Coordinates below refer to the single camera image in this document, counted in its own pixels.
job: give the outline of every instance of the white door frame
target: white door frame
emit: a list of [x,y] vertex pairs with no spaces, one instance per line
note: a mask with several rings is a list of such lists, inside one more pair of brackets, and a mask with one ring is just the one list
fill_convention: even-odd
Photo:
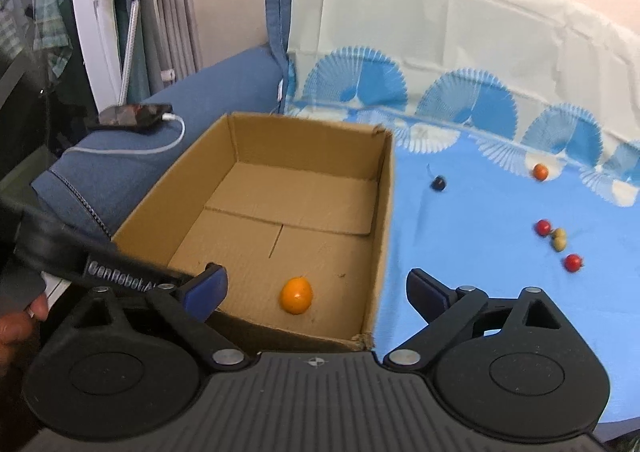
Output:
[[113,0],[73,0],[76,27],[98,112],[118,103],[120,57]]

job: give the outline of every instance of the charging cable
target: charging cable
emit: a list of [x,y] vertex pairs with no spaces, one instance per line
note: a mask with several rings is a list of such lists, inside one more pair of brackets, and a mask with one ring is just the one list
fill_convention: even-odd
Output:
[[71,147],[66,149],[65,152],[86,152],[87,154],[110,154],[110,155],[122,155],[122,156],[126,156],[126,155],[148,156],[151,154],[160,154],[162,152],[166,152],[167,150],[171,150],[173,147],[177,146],[178,143],[182,141],[182,138],[184,137],[184,131],[185,131],[184,120],[180,116],[165,112],[164,114],[162,114],[162,120],[178,121],[182,126],[182,132],[180,132],[178,139],[169,143],[169,145],[164,145],[163,147],[150,148],[147,150],[127,150],[127,149],[100,150],[95,148]]

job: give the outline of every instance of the small round fruit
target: small round fruit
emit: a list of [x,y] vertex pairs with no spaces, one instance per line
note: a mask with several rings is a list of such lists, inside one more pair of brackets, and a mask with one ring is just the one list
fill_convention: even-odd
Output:
[[447,186],[447,181],[444,180],[442,176],[436,176],[436,178],[431,181],[431,188],[436,192],[441,192]]
[[546,237],[551,232],[551,223],[546,219],[540,219],[536,223],[536,233],[540,237]]
[[280,307],[292,315],[304,313],[313,300],[311,284],[304,277],[290,279],[280,291]]
[[533,177],[535,177],[538,181],[544,181],[549,177],[549,169],[542,163],[538,163],[533,167]]
[[556,237],[551,241],[551,245],[559,253],[566,248],[566,239],[564,237]]
[[551,238],[566,239],[566,231],[564,231],[564,228],[556,228],[554,231],[551,232]]
[[564,258],[564,268],[570,272],[575,273],[582,267],[582,257],[572,253]]

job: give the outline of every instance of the fabric seam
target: fabric seam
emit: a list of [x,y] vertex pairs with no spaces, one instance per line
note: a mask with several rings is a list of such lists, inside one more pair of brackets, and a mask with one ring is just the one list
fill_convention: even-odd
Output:
[[91,207],[89,202],[86,199],[84,199],[84,197],[82,197],[82,194],[78,192],[78,190],[76,190],[76,188],[69,181],[67,181],[64,177],[58,174],[56,170],[53,170],[52,168],[50,168],[49,172],[55,175],[55,177],[57,177],[69,189],[69,191],[75,196],[75,198],[78,201],[80,201],[82,206],[84,206],[84,209],[89,213],[89,215],[91,215],[91,217],[98,224],[98,226],[100,226],[100,229],[109,238],[109,240],[111,240],[111,232],[109,231],[109,228],[107,228],[107,226],[104,224],[100,216]]

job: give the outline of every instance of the dark berry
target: dark berry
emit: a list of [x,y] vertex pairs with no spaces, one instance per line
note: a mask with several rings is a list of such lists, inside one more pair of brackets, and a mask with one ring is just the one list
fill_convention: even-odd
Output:
[[445,186],[447,186],[447,181],[445,181],[442,176],[437,176],[433,181],[431,181],[431,188],[436,192],[443,191]]

